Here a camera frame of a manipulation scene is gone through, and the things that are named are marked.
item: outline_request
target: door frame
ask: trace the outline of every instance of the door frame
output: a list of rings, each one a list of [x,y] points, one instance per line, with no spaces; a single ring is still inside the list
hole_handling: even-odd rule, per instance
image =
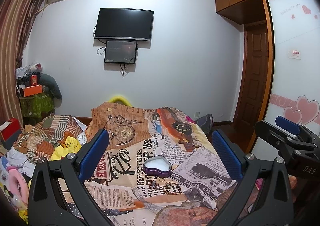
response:
[[[273,80],[273,72],[274,72],[274,35],[273,35],[273,26],[271,21],[271,12],[269,9],[269,4],[267,0],[262,0],[264,11],[266,14],[266,20],[265,21],[258,21],[250,24],[244,25],[244,62],[243,62],[243,68],[242,68],[242,78],[241,78],[241,85],[240,85],[240,92],[239,92],[239,98],[236,106],[236,112],[235,112],[235,118],[238,116],[239,113],[239,106],[240,101],[242,98],[243,93],[243,86],[244,86],[244,79],[245,79],[245,71],[246,71],[246,61],[247,61],[247,32],[246,28],[253,25],[263,24],[267,23],[267,29],[268,29],[268,48],[269,48],[269,56],[268,56],[268,73],[267,73],[267,82],[266,82],[266,88],[263,96],[263,101],[261,105],[260,114],[258,117],[258,121],[262,121],[267,113],[268,103],[271,95],[271,88],[272,88],[272,80]],[[253,133],[249,144],[246,149],[246,153],[249,153],[252,151],[254,144],[257,141],[257,135],[255,132]]]

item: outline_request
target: purple heart tin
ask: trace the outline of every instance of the purple heart tin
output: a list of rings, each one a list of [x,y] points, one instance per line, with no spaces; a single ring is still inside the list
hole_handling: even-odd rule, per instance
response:
[[[160,178],[168,178],[171,173],[170,162],[162,155],[148,158],[143,163],[143,172],[147,175],[155,175]]]

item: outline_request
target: newspaper print bedsheet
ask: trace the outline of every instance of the newspaper print bedsheet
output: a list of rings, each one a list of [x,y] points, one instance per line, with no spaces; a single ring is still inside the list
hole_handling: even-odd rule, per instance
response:
[[[235,181],[205,134],[178,109],[145,110],[106,102],[92,109],[92,117],[88,140],[105,128],[110,144],[84,184],[115,225],[204,226],[230,196]],[[143,172],[144,161],[155,155],[164,155],[172,164],[165,181]],[[152,180],[159,186],[176,183],[182,193],[151,190]],[[71,212],[81,217],[63,180],[60,184]],[[179,191],[173,184],[171,192]]]

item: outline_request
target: cable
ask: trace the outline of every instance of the cable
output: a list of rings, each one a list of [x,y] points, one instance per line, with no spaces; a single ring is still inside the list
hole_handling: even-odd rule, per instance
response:
[[[102,54],[104,53],[104,51],[106,51],[106,46],[103,46],[103,47],[99,48],[99,49],[97,50],[97,55],[99,55],[99,56],[102,55]]]
[[[125,69],[128,67],[128,65],[130,64],[130,62],[133,60],[134,57],[137,56],[137,51],[138,51],[138,45],[137,45],[137,49],[136,49],[136,52],[134,53],[134,56],[130,59],[130,61],[128,62],[128,64],[120,64],[120,68],[122,70],[122,77],[124,76],[124,71]]]
[[[93,28],[93,34],[92,34],[92,35],[93,35],[93,38],[94,38],[94,39],[96,39],[96,38],[94,37],[95,34],[96,34],[96,27],[97,27],[97,26],[95,26],[95,27]],[[97,55],[100,56],[100,55],[102,55],[102,54],[106,51],[107,42],[105,42],[104,44],[105,44],[105,45],[104,45],[103,47],[101,47],[101,48],[99,48],[99,49],[97,50]]]
[[[97,26],[95,26],[95,27],[93,28],[93,38],[94,38],[94,39],[96,39],[96,38],[95,38],[95,35],[96,35],[96,27],[97,27]]]

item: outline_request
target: striped blanket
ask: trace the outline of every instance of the striped blanket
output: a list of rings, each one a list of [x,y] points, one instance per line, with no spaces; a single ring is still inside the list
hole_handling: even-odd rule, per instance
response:
[[[54,149],[68,136],[76,138],[82,129],[70,115],[51,115],[19,135],[13,147],[35,164],[39,157],[49,159]]]

